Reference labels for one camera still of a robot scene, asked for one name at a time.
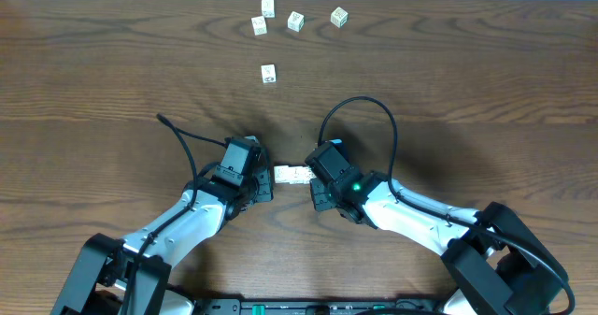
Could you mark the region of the wooden block green side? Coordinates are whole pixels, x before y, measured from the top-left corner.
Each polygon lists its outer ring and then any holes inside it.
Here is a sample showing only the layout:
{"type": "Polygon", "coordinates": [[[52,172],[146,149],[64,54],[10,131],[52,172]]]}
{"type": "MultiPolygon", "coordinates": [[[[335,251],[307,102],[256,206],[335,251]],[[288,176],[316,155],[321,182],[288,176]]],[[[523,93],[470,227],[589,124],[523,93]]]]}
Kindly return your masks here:
{"type": "Polygon", "coordinates": [[[274,167],[275,183],[287,183],[292,179],[291,170],[287,165],[274,167]]]}

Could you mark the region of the wooden block blue side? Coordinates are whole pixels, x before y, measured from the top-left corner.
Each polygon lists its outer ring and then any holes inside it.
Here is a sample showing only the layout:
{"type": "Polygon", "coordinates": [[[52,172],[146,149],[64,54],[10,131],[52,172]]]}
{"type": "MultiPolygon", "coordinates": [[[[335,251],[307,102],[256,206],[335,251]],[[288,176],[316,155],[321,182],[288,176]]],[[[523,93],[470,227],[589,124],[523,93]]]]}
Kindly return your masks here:
{"type": "Polygon", "coordinates": [[[305,182],[305,169],[302,166],[292,166],[289,168],[290,184],[304,184],[305,182]]]}
{"type": "Polygon", "coordinates": [[[304,168],[304,170],[303,170],[303,180],[304,180],[305,184],[308,184],[315,177],[316,177],[315,174],[313,173],[313,171],[310,168],[308,168],[308,167],[304,168]]]}

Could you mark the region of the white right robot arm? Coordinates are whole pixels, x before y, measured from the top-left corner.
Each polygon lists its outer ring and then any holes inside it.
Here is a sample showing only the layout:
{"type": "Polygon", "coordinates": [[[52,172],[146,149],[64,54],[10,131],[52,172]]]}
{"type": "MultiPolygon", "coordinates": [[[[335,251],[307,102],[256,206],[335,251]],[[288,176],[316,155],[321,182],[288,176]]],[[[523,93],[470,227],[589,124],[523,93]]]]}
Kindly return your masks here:
{"type": "Polygon", "coordinates": [[[352,165],[313,166],[317,210],[405,236],[437,254],[457,284],[442,314],[547,314],[571,292],[558,261],[510,208],[457,208],[352,165]]]}

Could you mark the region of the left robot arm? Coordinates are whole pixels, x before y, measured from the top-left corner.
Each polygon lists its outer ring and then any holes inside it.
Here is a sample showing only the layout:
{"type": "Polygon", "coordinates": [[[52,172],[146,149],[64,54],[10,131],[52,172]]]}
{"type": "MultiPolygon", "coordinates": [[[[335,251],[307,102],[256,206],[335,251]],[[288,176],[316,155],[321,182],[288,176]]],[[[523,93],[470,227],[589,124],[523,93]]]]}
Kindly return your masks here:
{"type": "Polygon", "coordinates": [[[195,301],[168,280],[195,247],[249,206],[273,198],[266,149],[232,137],[210,178],[196,174],[174,206],[122,238],[96,234],[78,255],[55,314],[191,314],[195,301]]]}

